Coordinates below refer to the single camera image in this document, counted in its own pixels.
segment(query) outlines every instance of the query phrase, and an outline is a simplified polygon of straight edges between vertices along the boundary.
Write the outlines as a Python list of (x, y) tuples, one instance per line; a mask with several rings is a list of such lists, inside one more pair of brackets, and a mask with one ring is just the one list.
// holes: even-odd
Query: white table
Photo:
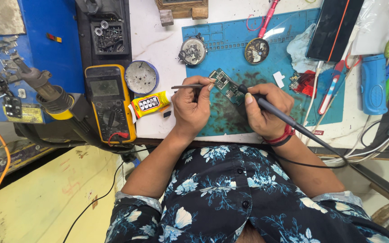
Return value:
[[(304, 9), (318, 8), (321, 0), (309, 4), (304, 0), (281, 0), (275, 14), (293, 12)], [(249, 14), (255, 17), (266, 15), (270, 3), (267, 0), (210, 0), (208, 19), (174, 19), (174, 25), (162, 27), (159, 11), (153, 0), (130, 0), (130, 26), (133, 60), (144, 60), (152, 63), (158, 70), (160, 80), (155, 91), (170, 89), (173, 85), (182, 83), (185, 79), (185, 65), (178, 63), (178, 53), (183, 42), (181, 27), (246, 19)], [(352, 70), (345, 84), (343, 121), (340, 123), (320, 125), (317, 130), (323, 130), (319, 136), (333, 147), (352, 148), (367, 120), (367, 115), (358, 109), (360, 67)], [(382, 116), (373, 116), (371, 121), (377, 121)], [(136, 122), (138, 137), (165, 138), (175, 125), (173, 114), (166, 119), (159, 112), (144, 116)], [(375, 125), (364, 136), (364, 141), (372, 142), (377, 130)], [(220, 141), (235, 143), (261, 143), (256, 133), (197, 137), (199, 141)], [(310, 146), (320, 146), (311, 142)]]

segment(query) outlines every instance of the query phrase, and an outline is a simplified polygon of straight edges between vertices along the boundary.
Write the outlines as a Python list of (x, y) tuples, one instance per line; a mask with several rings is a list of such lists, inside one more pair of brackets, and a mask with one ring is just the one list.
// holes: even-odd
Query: digital multimeter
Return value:
[(93, 103), (100, 138), (104, 143), (117, 132), (125, 133), (127, 138), (112, 136), (111, 144), (129, 143), (136, 139), (132, 114), (127, 107), (130, 97), (123, 75), (124, 67), (117, 64), (85, 69), (87, 92)]

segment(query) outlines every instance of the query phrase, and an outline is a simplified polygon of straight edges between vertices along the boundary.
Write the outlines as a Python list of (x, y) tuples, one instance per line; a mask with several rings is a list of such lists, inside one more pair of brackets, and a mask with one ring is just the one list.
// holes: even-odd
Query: black wristband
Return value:
[(276, 144), (269, 144), (269, 145), (272, 146), (272, 147), (282, 146), (283, 144), (287, 143), (287, 142), (290, 140), (291, 137), (292, 137), (292, 135), (289, 135), (289, 136), (288, 136), (287, 138), (285, 138), (284, 140), (282, 140), (282, 141), (280, 141), (280, 142), (278, 142), (278, 143), (276, 143)]

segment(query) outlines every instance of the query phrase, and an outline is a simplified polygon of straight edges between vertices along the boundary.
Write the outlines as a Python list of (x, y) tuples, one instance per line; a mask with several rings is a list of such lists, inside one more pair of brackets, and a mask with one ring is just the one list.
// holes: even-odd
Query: glue tube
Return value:
[(153, 113), (160, 108), (170, 104), (172, 95), (167, 91), (161, 91), (159, 93), (150, 94), (145, 97), (137, 98), (132, 100), (128, 105), (128, 108), (131, 110), (133, 123), (142, 116)]

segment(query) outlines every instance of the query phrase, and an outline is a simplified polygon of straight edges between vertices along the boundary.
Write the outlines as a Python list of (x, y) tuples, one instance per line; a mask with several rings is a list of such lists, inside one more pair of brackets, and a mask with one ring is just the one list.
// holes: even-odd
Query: hand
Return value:
[(251, 129), (266, 140), (279, 138), (284, 133), (286, 123), (268, 111), (261, 111), (251, 94), (260, 93), (266, 100), (285, 114), (289, 115), (294, 106), (294, 98), (273, 83), (258, 84), (248, 88), (246, 94), (246, 111)]
[(182, 84), (205, 85), (202, 89), (179, 89), (172, 96), (176, 118), (175, 130), (182, 138), (193, 140), (204, 128), (210, 117), (210, 91), (215, 79), (193, 76), (184, 79)]

